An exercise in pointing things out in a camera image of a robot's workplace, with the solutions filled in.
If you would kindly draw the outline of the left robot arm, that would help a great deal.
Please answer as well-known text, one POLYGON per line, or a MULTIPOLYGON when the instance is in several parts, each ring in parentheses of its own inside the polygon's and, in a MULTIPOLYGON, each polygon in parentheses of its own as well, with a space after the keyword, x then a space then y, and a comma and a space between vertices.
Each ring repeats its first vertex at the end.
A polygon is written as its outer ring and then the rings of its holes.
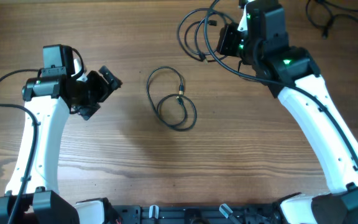
POLYGON ((78 202, 63 199, 57 169, 66 121, 71 114, 89 120, 122 81, 105 66, 86 72, 77 49, 43 47, 44 65, 22 88, 24 105, 5 108, 25 112, 16 166, 0 197, 0 223, 122 223, 107 198, 78 202))

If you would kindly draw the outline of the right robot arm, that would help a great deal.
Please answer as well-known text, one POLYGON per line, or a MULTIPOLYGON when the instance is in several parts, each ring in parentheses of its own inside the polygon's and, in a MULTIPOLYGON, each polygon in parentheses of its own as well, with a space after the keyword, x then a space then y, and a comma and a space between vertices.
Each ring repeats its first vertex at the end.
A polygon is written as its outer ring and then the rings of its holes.
POLYGON ((309 52, 288 43, 277 1, 241 1, 239 23, 221 31, 217 51, 239 57, 294 117, 324 172, 329 192, 278 203, 287 223, 358 223, 358 142, 336 109, 309 52))

